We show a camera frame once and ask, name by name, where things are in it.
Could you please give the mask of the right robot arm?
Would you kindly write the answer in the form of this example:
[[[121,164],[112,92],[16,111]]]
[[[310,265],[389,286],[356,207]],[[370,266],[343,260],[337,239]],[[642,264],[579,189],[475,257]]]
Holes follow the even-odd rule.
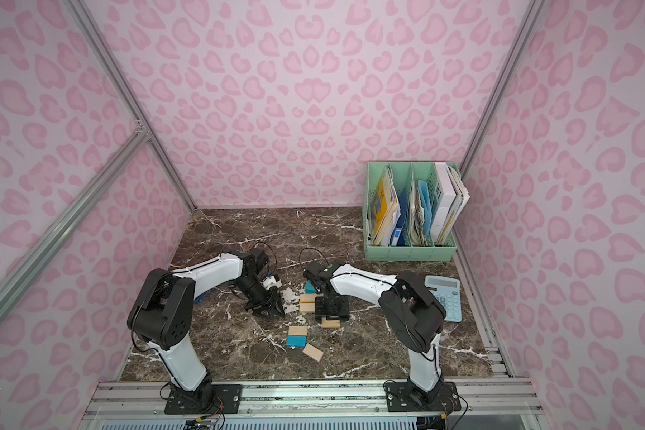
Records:
[[[383,275],[348,263],[313,262],[303,275],[315,289],[319,322],[349,320],[352,297],[379,306],[391,331],[409,350],[410,383],[423,394],[436,390],[442,380],[438,344],[447,312],[417,274]]]

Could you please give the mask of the yellow book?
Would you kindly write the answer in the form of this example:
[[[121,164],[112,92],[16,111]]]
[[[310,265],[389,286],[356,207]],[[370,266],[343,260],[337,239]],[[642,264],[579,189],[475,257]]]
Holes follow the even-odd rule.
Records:
[[[372,204],[369,206],[369,227],[371,245],[389,247],[401,216],[399,196],[393,183],[390,165],[383,169],[383,175],[376,186]]]

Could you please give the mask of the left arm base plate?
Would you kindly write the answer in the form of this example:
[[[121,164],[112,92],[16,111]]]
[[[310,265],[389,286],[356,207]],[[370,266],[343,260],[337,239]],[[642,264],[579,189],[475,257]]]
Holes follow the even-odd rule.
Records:
[[[237,414],[242,398],[241,384],[205,383],[189,392],[173,383],[166,399],[166,415]]]

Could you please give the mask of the green file organizer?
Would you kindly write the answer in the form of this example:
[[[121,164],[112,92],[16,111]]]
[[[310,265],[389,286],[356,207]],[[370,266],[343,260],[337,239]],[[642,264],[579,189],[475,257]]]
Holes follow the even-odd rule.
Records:
[[[365,184],[365,259],[449,262],[453,227],[469,202],[458,168],[443,161],[371,161]]]

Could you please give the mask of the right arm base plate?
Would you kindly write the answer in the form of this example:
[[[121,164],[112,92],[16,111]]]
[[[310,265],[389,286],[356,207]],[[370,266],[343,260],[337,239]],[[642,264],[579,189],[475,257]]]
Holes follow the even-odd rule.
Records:
[[[462,403],[453,382],[438,382],[430,392],[423,392],[411,382],[388,380],[383,390],[390,412],[442,412],[447,415],[462,411]]]

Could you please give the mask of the white book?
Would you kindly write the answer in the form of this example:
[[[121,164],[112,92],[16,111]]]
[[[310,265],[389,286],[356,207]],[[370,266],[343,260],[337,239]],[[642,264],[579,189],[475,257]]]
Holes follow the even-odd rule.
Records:
[[[435,163],[435,194],[430,236],[434,245],[444,245],[456,220],[470,199],[460,172],[447,162]]]

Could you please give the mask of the wooden block bottom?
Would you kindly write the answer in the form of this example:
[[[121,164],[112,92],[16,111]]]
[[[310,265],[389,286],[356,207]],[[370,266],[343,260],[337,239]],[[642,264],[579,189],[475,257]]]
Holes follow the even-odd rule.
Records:
[[[303,349],[303,353],[308,356],[308,358],[311,358],[316,362],[320,362],[324,356],[324,353],[320,349],[317,349],[317,347],[311,344],[306,344]]]

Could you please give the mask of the grey calculator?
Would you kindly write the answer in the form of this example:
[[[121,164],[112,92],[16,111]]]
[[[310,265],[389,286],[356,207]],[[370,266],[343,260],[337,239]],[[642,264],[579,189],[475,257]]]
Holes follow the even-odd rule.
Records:
[[[446,322],[462,322],[462,301],[460,300],[460,281],[453,278],[428,275],[425,285],[446,310]]]

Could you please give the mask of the wooden block top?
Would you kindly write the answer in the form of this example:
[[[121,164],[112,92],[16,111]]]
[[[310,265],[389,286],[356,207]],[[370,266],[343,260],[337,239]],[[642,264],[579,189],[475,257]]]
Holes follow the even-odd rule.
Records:
[[[301,303],[313,303],[317,298],[316,294],[302,294],[299,296],[299,301]]]

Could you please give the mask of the blue folder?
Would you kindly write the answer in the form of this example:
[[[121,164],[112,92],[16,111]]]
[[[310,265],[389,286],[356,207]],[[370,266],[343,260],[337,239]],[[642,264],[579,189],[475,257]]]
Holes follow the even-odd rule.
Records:
[[[419,191],[419,229],[423,237],[428,238],[433,218],[428,183],[424,180],[417,181],[417,191]]]

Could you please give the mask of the teal rectangular block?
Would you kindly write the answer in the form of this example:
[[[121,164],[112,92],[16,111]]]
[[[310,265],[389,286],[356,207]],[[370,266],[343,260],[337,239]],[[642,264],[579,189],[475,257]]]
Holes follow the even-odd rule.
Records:
[[[289,348],[304,348],[306,347],[306,336],[288,335],[286,344]]]

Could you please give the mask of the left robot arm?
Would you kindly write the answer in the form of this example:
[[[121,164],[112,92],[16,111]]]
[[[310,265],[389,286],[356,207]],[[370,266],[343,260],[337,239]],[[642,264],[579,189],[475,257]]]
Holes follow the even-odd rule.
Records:
[[[132,335],[159,355],[171,383],[184,392],[194,394],[210,382],[189,332],[195,300],[222,284],[236,288],[247,300],[245,309],[256,316],[285,315],[281,278],[270,268],[265,251],[255,248],[180,270],[152,270],[127,318]]]

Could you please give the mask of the aluminium front rail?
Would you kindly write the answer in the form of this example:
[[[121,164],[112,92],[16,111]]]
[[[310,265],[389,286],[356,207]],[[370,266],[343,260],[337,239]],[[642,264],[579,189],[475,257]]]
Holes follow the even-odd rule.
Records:
[[[526,378],[455,378],[462,413],[474,416],[541,415],[541,401]],[[237,414],[229,419],[312,419],[313,417],[390,417],[382,380],[244,381]],[[165,419],[164,383],[102,383],[83,415],[85,421]],[[441,412],[398,412],[399,416],[437,416]]]

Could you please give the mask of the wooden block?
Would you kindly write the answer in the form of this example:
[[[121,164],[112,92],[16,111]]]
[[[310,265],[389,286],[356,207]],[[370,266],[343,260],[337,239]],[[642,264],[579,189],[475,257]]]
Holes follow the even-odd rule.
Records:
[[[299,296],[299,301],[301,303],[313,303],[317,298],[316,294],[302,294]]]
[[[308,356],[308,358],[311,358],[316,362],[320,362],[324,356],[324,353],[320,349],[317,349],[317,347],[311,344],[306,344],[303,349],[303,353]]]
[[[315,313],[315,303],[314,302],[301,302],[299,304],[299,312],[301,314],[313,314],[313,313]]]
[[[324,329],[338,329],[340,328],[340,321],[338,320],[327,320],[325,318],[320,322],[320,326]]]
[[[306,337],[307,332],[308,332],[307,326],[290,326],[288,328],[288,336]]]

